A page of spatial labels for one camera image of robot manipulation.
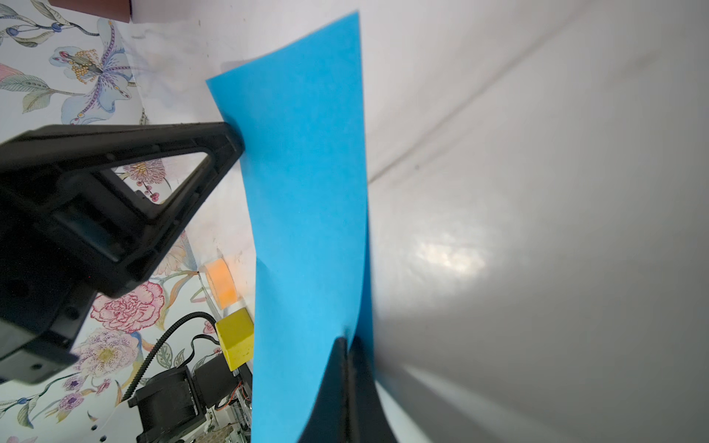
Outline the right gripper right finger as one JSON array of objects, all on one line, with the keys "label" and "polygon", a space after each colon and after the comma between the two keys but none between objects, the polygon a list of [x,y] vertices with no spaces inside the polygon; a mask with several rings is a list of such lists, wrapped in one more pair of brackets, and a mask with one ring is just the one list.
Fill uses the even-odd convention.
[{"label": "right gripper right finger", "polygon": [[353,339],[347,356],[348,437],[355,443],[396,443],[384,413],[363,341]]}]

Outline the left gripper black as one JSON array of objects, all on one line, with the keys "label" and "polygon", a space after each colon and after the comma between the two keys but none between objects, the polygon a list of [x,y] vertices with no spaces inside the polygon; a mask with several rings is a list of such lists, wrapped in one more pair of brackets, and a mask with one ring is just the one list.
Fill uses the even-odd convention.
[{"label": "left gripper black", "polygon": [[52,125],[4,142],[1,382],[76,365],[90,286],[120,297],[147,281],[244,151],[223,122]]}]

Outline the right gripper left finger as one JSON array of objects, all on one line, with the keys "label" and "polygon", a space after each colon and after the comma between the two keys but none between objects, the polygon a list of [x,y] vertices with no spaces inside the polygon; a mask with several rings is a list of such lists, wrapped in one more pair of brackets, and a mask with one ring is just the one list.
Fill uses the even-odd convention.
[{"label": "right gripper left finger", "polygon": [[347,441],[347,376],[347,340],[341,337],[333,344],[315,405],[299,442]]}]

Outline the blue square paper sheet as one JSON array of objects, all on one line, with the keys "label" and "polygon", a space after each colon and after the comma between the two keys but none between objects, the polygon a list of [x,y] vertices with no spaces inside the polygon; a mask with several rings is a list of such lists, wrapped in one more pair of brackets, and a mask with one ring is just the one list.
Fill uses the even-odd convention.
[{"label": "blue square paper sheet", "polygon": [[367,252],[360,18],[208,81],[243,138],[256,250],[253,428],[296,442],[337,343],[355,337]]}]

